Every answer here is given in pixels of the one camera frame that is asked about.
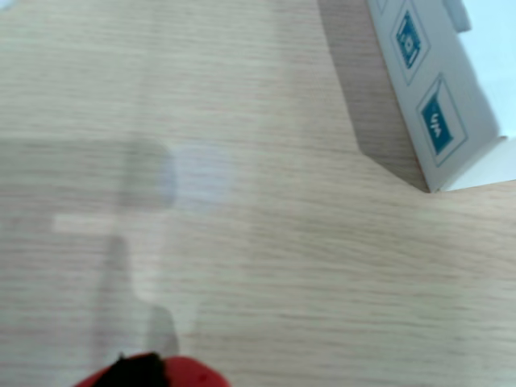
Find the wooden table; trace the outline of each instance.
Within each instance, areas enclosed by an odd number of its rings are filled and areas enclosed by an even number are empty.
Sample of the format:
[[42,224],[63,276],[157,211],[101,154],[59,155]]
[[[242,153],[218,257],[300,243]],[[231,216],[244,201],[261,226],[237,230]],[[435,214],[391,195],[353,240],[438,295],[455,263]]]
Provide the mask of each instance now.
[[516,383],[516,183],[424,192],[364,0],[19,0],[0,42],[0,385]]

